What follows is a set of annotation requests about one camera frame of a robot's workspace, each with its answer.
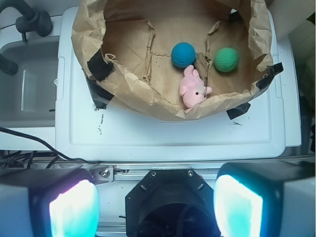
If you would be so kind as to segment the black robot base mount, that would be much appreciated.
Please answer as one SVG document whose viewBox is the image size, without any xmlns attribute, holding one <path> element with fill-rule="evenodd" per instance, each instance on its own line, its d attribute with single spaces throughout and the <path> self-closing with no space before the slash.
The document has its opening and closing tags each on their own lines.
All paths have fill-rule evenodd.
<svg viewBox="0 0 316 237">
<path fill-rule="evenodd" d="M 219 237 L 214 190 L 193 170 L 151 170 L 125 197 L 128 237 Z"/>
</svg>

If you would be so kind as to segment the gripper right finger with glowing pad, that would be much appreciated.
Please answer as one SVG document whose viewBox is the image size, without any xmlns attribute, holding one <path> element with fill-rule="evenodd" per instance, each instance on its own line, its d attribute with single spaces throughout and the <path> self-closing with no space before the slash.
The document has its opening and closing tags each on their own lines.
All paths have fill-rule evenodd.
<svg viewBox="0 0 316 237">
<path fill-rule="evenodd" d="M 218 171 L 213 205 L 224 237 L 314 237 L 316 165 L 228 162 Z"/>
</svg>

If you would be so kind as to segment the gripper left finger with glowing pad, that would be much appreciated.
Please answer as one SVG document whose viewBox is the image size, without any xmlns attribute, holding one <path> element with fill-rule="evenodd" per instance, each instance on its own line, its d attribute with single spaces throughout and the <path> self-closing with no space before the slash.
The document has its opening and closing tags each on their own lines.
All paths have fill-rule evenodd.
<svg viewBox="0 0 316 237">
<path fill-rule="evenodd" d="M 99 216 L 99 193 L 86 169 L 0 172 L 2 237 L 93 237 Z"/>
</svg>

